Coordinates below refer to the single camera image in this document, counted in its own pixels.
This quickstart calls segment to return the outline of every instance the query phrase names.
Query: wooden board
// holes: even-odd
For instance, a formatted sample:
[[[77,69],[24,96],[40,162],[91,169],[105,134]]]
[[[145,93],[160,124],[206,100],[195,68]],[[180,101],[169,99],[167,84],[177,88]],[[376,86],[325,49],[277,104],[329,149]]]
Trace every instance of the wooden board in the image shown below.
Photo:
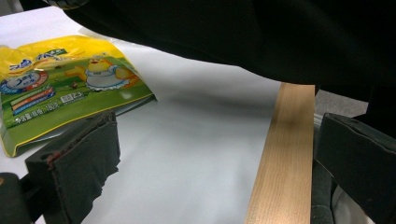
[[[309,224],[315,87],[282,83],[245,224]]]

